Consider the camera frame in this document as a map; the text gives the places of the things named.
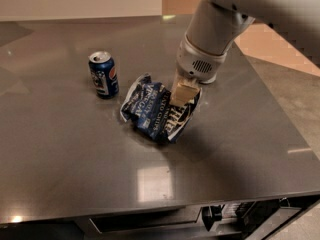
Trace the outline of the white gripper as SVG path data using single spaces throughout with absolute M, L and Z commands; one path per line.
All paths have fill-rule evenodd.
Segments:
M 213 83 L 226 56 L 227 54 L 212 55 L 201 51 L 184 36 L 177 50 L 177 71 L 171 88 L 170 104 L 183 107 L 200 92 L 198 82 Z

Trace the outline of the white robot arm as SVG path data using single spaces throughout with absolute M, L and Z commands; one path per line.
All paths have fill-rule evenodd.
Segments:
M 170 103 L 182 107 L 200 83 L 214 82 L 235 38 L 256 20 L 320 65 L 320 0 L 202 0 L 177 51 Z

